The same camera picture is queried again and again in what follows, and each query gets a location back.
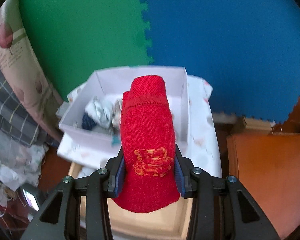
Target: metal screw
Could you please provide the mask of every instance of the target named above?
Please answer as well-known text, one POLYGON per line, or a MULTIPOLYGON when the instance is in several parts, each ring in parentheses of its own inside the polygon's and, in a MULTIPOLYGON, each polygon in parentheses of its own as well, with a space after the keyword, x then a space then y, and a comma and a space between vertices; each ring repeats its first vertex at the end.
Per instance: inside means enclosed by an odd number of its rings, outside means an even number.
POLYGON ((108 172, 108 170, 106 169, 106 168, 100 168, 99 170, 98 170, 98 173, 99 174, 106 174, 108 172))
POLYGON ((70 182, 71 181, 71 176, 65 176, 64 178, 63 178, 63 182, 64 183, 68 183, 68 182, 70 182))
POLYGON ((200 174, 202 172, 202 170, 200 168, 198 168, 198 167, 195 167, 195 168, 192 169, 192 172, 194 174, 200 174))
POLYGON ((237 178, 236 178, 235 176, 229 176, 229 177, 228 177, 228 180, 229 180, 230 182, 232 182, 232 183, 237 182, 237 178))

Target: red sock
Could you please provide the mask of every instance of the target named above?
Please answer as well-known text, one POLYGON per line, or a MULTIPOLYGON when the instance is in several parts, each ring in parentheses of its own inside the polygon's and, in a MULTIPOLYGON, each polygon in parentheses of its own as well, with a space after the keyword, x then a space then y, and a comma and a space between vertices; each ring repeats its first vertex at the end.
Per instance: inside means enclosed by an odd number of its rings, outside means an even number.
POLYGON ((120 131, 126 177, 114 201, 136 213, 177 201, 175 135, 162 77, 143 76, 132 82, 123 95, 120 131))

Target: gray cloth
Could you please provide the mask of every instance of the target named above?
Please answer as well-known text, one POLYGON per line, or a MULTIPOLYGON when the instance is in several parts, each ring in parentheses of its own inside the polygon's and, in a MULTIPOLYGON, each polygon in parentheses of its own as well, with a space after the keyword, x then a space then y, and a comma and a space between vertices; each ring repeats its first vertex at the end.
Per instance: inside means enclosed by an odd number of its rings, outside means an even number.
POLYGON ((22 106, 0 70, 0 129, 12 138, 30 146, 42 144, 47 133, 22 106))

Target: green foam mat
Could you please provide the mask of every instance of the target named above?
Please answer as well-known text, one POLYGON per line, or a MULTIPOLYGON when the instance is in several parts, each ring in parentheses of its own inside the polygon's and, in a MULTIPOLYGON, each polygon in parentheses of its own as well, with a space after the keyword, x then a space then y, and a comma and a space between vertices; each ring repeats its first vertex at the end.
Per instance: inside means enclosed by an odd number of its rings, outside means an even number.
POLYGON ((147 65, 151 45, 139 0, 19 0, 46 76, 63 99, 96 69, 147 65))

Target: plastic bag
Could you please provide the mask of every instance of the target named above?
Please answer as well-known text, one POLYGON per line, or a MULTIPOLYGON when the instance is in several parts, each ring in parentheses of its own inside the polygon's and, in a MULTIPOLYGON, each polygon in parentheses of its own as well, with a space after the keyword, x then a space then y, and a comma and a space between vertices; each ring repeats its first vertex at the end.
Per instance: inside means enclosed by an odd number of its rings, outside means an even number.
POLYGON ((25 147, 0 130, 0 180, 15 191, 28 182, 39 183, 41 161, 48 147, 43 144, 25 147))

